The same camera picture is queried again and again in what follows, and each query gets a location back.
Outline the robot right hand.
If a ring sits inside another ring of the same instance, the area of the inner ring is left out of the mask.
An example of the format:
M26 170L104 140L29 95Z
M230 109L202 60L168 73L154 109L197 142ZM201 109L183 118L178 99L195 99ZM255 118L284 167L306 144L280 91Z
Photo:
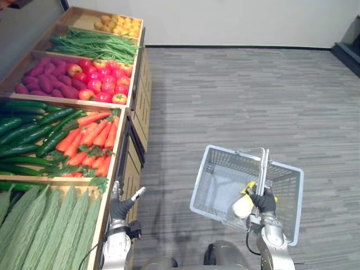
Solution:
M250 187L246 189L246 192L250 196L253 204L259 209L260 213L270 213L275 215L276 201L270 187L264 188L264 194L262 196L254 193L253 189Z

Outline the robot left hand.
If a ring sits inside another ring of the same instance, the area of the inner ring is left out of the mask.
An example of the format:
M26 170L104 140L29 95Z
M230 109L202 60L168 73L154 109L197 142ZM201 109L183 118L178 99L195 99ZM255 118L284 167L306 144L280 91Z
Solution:
M116 181L112 188L110 198L109 213L111 219L125 220L128 212L131 210L135 202L146 192L146 187L141 187L130 199L123 201L120 200L120 192L120 183Z

